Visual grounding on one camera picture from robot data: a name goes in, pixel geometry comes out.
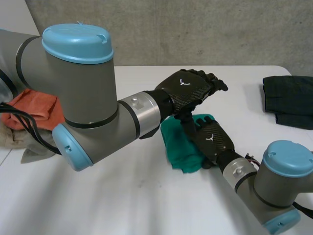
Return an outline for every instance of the red cloth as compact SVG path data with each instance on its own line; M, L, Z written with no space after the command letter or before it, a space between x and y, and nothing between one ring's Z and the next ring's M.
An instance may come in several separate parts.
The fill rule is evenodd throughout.
M54 95L26 89L8 104L31 114L40 129L52 131L59 123L65 121L59 99ZM24 129L12 114L3 113L1 121L13 130Z

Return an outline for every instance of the black cable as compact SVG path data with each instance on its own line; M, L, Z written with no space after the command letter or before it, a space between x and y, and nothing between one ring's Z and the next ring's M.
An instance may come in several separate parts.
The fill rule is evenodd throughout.
M14 107L12 107L11 105L5 104L5 103L1 103L0 104L0 113L12 113L14 116L19 116L17 119L21 122L21 124L23 125L23 127L26 127L26 131L28 131L32 137L34 137L34 139L39 142L41 145L43 145L44 147L46 147L47 149L49 149L50 151L56 153L56 154L61 154L59 149L52 146L51 144L49 144L48 142L46 142L40 135L39 131L38 131L38 127L36 124L35 119L28 113L23 112L21 110L18 110Z
M293 202L292 204L296 209L298 209L299 211L303 212L303 214L305 214L307 217L313 219L313 210L310 210L306 207L303 207L301 205L299 205L296 202Z

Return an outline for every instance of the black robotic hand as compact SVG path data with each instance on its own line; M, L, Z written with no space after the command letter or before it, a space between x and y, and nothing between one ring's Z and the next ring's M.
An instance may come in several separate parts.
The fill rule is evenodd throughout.
M153 91L145 91L157 102L161 122L174 116L183 124L186 132L195 133L191 112L216 91L227 91L227 85L214 74L204 71L180 70L166 78ZM158 128L140 137L149 138Z
M207 157L203 168L210 168L216 164L218 156L227 150L235 150L234 144L219 123L206 116L196 120L196 132L186 133L189 139Z
M204 71L180 70L161 82L155 90L165 91L173 103L172 115L191 112L216 91L227 91L227 85L214 74Z

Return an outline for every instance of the concrete wall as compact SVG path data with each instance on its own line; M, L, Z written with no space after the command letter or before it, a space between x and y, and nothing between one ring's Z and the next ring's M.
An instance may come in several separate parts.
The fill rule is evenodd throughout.
M40 33L107 29L116 65L280 65L313 76L313 0L26 0Z

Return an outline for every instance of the green cloth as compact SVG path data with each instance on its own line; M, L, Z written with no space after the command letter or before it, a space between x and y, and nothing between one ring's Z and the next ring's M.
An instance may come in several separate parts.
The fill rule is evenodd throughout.
M194 121L210 114L193 115ZM180 120L169 117L161 124L161 133L166 147L166 154L173 169L181 169L183 173L193 173L201 168L205 156L187 138Z

